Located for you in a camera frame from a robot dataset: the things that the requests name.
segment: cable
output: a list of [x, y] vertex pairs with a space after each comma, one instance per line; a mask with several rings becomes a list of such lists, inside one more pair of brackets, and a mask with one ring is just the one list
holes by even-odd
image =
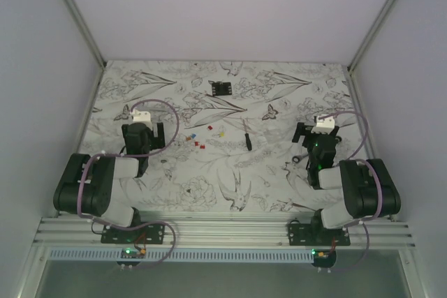
[[91, 232], [93, 233], [93, 234], [96, 234], [96, 235], [102, 235], [103, 233], [101, 232], [101, 233], [98, 233], [98, 232], [95, 232], [94, 230], [93, 230], [93, 225], [95, 224], [95, 222], [94, 221], [92, 221], [91, 222], [91, 227], [90, 227], [90, 230], [91, 230]]
[[365, 126], [365, 134], [363, 135], [362, 141], [360, 142], [358, 148], [347, 158], [347, 160], [348, 160], [350, 158], [353, 158], [362, 149], [363, 145], [365, 144], [366, 139], [367, 139], [368, 134], [369, 134], [368, 120], [366, 120], [366, 118], [365, 118], [365, 116], [363, 114], [361, 114], [359, 112], [356, 112], [356, 111], [339, 111], [339, 112], [334, 112], [334, 113], [330, 113], [328, 115], [325, 115], [323, 117], [319, 117], [319, 119], [323, 120], [323, 119], [326, 119], [328, 117], [336, 117], [336, 116], [341, 115], [341, 114], [355, 114], [358, 117], [362, 118], [363, 124]]
[[[352, 227], [354, 225], [359, 224], [361, 221], [371, 221], [371, 220], [378, 218], [380, 215], [380, 212], [382, 211], [382, 206], [383, 206], [382, 186], [380, 184], [379, 176], [377, 176], [376, 170], [374, 170], [374, 168], [372, 167], [371, 164], [369, 164], [367, 161], [365, 161], [361, 158], [357, 158], [356, 161], [365, 164], [367, 166], [367, 168], [369, 169], [369, 171], [371, 171], [371, 173], [372, 173], [374, 182], [376, 183], [376, 187], [377, 187], [377, 209], [376, 209], [376, 213], [374, 213], [374, 215], [371, 218], [359, 219], [357, 221], [354, 221], [353, 223], [345, 225], [345, 227]], [[366, 247], [365, 247], [365, 251], [363, 252], [362, 257], [359, 259], [359, 261], [357, 261], [356, 263], [354, 263], [353, 265], [351, 265], [349, 267], [334, 269], [333, 271], [346, 271], [346, 270], [352, 269], [353, 267], [356, 267], [359, 263], [361, 263], [366, 258], [366, 255], [368, 254], [368, 250], [369, 250], [369, 232], [368, 232], [368, 228], [366, 227], [366, 225], [363, 222], [362, 222], [362, 226], [365, 229], [365, 234], [366, 234]]]
[[363, 262], [368, 254], [369, 251], [369, 231], [368, 228], [366, 227], [366, 225], [363, 223], [362, 224], [363, 228], [365, 229], [365, 234], [366, 234], [366, 247], [365, 250], [363, 251], [362, 257], [353, 265], [349, 265], [347, 267], [343, 267], [343, 268], [335, 268], [335, 269], [331, 269], [331, 272], [345, 272], [348, 270], [351, 270], [354, 267], [357, 267], [361, 262]]
[[80, 218], [85, 218], [85, 219], [94, 219], [93, 216], [90, 215], [85, 215], [82, 214], [82, 210], [81, 210], [81, 205], [82, 205], [82, 192], [84, 191], [84, 185], [85, 185], [85, 179], [87, 178], [87, 174], [89, 172], [90, 169], [90, 165], [99, 157], [104, 156], [104, 157], [129, 157], [129, 158], [141, 158], [141, 157], [150, 157], [153, 155], [157, 155], [159, 153], [161, 153], [162, 151], [166, 150], [175, 140], [175, 138], [177, 137], [177, 134], [179, 133], [179, 128], [180, 128], [180, 119], [179, 119], [179, 115], [177, 113], [177, 111], [175, 110], [175, 108], [162, 100], [159, 99], [145, 99], [142, 101], [139, 101], [138, 103], [134, 104], [131, 107], [131, 111], [133, 111], [133, 109], [138, 106], [139, 104], [143, 104], [143, 103], [147, 103], [147, 102], [155, 102], [155, 103], [163, 103], [166, 106], [168, 106], [174, 113], [176, 121], [177, 121], [177, 127], [175, 129], [175, 133], [173, 135], [173, 138], [167, 143], [167, 145], [164, 148], [161, 148], [160, 150], [156, 151], [155, 153], [149, 153], [149, 154], [140, 154], [140, 155], [123, 155], [123, 154], [95, 154], [93, 155], [85, 164], [85, 168], [84, 171], [82, 172], [82, 176], [80, 179], [80, 183], [79, 183], [79, 191], [78, 191], [78, 201], [76, 204], [76, 211], [78, 213], [78, 216]]
[[139, 104], [150, 103], [150, 102], [162, 103], [162, 104], [168, 106], [173, 111], [173, 113], [175, 115], [176, 123], [177, 123], [176, 128], [175, 128], [175, 132], [174, 132], [174, 135], [173, 135], [173, 138], [167, 143], [167, 145], [164, 148], [161, 148], [160, 150], [156, 151], [155, 153], [140, 154], [140, 155], [124, 155], [124, 154], [106, 154], [106, 153], [102, 153], [102, 154], [95, 154], [95, 155], [93, 155], [87, 161], [87, 163], [85, 164], [84, 171], [82, 172], [82, 176], [81, 176], [80, 183], [79, 183], [78, 201], [76, 203], [76, 211], [77, 211], [78, 216], [80, 218], [92, 219], [93, 222], [95, 222], [95, 223], [100, 223], [102, 225], [105, 225], [106, 227], [113, 227], [115, 229], [124, 230], [124, 231], [127, 231], [127, 232], [130, 232], [130, 231], [133, 231], [133, 230], [139, 230], [140, 228], [143, 228], [143, 227], [148, 226], [148, 225], [153, 225], [153, 224], [160, 224], [160, 225], [164, 225], [164, 226], [168, 227], [171, 230], [171, 232], [173, 233], [173, 245], [170, 247], [170, 249], [166, 253], [166, 255], [164, 255], [160, 260], [151, 263], [150, 267], [154, 267], [154, 266], [159, 265], [160, 263], [162, 263], [166, 258], [168, 258], [170, 256], [170, 254], [173, 252], [175, 244], [177, 242], [177, 237], [175, 236], [174, 228], [169, 223], [167, 223], [165, 221], [151, 221], [151, 222], [143, 223], [143, 224], [135, 226], [135, 227], [124, 227], [124, 226], [120, 226], [120, 225], [114, 225], [112, 223], [109, 223], [109, 222], [107, 222], [105, 220], [102, 220], [100, 218], [96, 218], [96, 217], [91, 216], [89, 214], [88, 215], [83, 214], [82, 210], [81, 210], [81, 207], [82, 207], [82, 193], [84, 191], [85, 179], [87, 178], [87, 174], [88, 174], [88, 171], [90, 169], [90, 165], [97, 158], [100, 158], [102, 156], [103, 157], [129, 157], [129, 158], [150, 157], [150, 156], [157, 155], [157, 154], [161, 153], [162, 151], [166, 150], [174, 142], [175, 138], [177, 137], [177, 134], [179, 133], [180, 118], [179, 118], [179, 115], [178, 115], [177, 111], [175, 110], [175, 108], [171, 104], [169, 104], [169, 103], [167, 103], [165, 101], [159, 100], [159, 99], [145, 99], [145, 100], [139, 101], [136, 104], [134, 104], [131, 107], [131, 111], [133, 111], [133, 109], [136, 106], [138, 106]]
[[374, 213], [374, 215], [371, 218], [363, 219], [364, 221], [371, 221], [371, 220], [377, 219], [380, 215], [380, 212], [382, 211], [382, 206], [383, 206], [382, 185], [380, 184], [379, 176], [377, 176], [376, 170], [374, 170], [374, 168], [372, 167], [371, 164], [369, 164], [367, 161], [365, 161], [361, 158], [357, 158], [356, 161], [361, 162], [367, 166], [369, 171], [372, 173], [372, 177], [374, 178], [374, 183], [376, 184], [376, 187], [377, 187], [377, 210], [376, 210], [376, 213]]

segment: electrical connector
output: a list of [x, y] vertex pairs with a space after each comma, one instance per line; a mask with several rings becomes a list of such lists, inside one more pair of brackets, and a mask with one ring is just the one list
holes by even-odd
[[311, 133], [319, 133], [319, 134], [329, 134], [335, 128], [335, 119], [334, 117], [328, 117], [325, 119], [320, 119], [324, 117], [323, 115], [318, 115], [316, 117], [316, 125], [312, 128]]

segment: glass panel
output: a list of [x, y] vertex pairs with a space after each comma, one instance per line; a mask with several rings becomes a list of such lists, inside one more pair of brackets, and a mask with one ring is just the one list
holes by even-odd
[[[352, 265], [361, 251], [339, 251], [336, 267]], [[410, 297], [397, 251], [371, 251], [343, 273], [311, 265], [166, 262], [120, 271], [112, 262], [49, 261], [37, 297]]]

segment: bird illustration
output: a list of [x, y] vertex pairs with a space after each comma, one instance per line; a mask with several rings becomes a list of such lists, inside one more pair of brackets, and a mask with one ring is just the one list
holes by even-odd
[[222, 183], [220, 177], [219, 177], [219, 171], [217, 172], [217, 180], [219, 181], [219, 188], [221, 189], [222, 195], [225, 198], [225, 200], [232, 200], [233, 203], [230, 206], [231, 211], [242, 211], [245, 206], [247, 205], [249, 198], [250, 198], [250, 192], [251, 192], [251, 181], [249, 190], [247, 191], [247, 194], [244, 195], [242, 193], [242, 189], [240, 187], [240, 171], [239, 171], [239, 179], [236, 178], [236, 175], [233, 171], [233, 176], [235, 178], [235, 190], [230, 191], [226, 188], [224, 183]]
[[227, 75], [237, 76], [244, 62], [219, 62], [224, 70], [227, 70]]

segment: floral patterned mat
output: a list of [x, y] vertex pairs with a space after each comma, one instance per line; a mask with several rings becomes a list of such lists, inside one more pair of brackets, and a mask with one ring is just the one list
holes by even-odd
[[[218, 81], [231, 82], [233, 95], [211, 96], [211, 83]], [[340, 65], [110, 61], [80, 152], [119, 152], [129, 107], [147, 98], [175, 107], [179, 135], [163, 153], [149, 158], [142, 178], [115, 181], [114, 197], [142, 211], [311, 211], [341, 200], [341, 191], [309, 187], [307, 159], [291, 162], [292, 156], [305, 153], [291, 142], [297, 122], [353, 109]], [[175, 130], [169, 109], [155, 103], [140, 108], [165, 124], [169, 141]], [[245, 146], [242, 118], [252, 151]], [[354, 116], [339, 116], [337, 125], [342, 142], [336, 161], [361, 139]], [[192, 134], [205, 149], [186, 140]]]

